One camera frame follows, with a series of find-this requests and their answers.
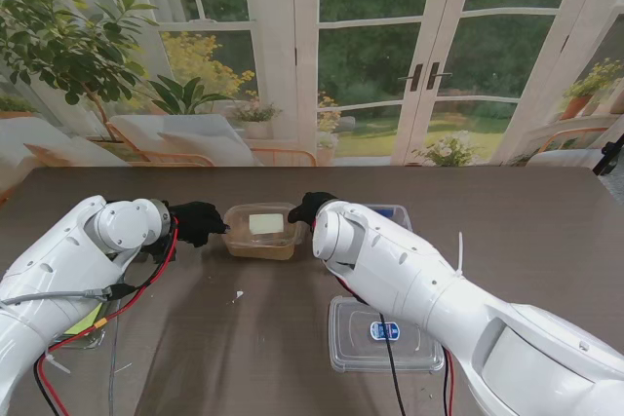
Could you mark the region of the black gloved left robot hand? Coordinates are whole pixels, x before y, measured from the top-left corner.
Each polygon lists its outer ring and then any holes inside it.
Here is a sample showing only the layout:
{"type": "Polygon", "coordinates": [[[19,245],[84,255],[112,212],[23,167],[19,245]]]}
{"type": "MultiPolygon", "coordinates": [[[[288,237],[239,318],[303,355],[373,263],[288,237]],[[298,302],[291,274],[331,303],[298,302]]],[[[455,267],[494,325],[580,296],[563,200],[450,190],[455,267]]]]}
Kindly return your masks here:
{"type": "Polygon", "coordinates": [[[194,247],[204,246],[210,234],[225,234],[230,229],[216,207],[207,202],[169,206],[168,211],[177,221],[178,239],[194,247]]]}

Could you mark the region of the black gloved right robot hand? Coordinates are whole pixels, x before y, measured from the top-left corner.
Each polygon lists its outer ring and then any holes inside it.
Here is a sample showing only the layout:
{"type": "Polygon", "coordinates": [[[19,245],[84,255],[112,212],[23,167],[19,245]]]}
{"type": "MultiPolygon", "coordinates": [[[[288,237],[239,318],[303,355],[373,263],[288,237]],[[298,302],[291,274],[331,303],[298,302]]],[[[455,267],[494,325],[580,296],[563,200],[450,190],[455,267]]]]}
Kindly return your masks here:
{"type": "Polygon", "coordinates": [[[307,192],[303,196],[301,203],[290,210],[288,222],[290,224],[305,223],[310,228],[310,231],[313,232],[317,212],[325,203],[332,200],[336,200],[336,196],[327,192],[307,192]]]}

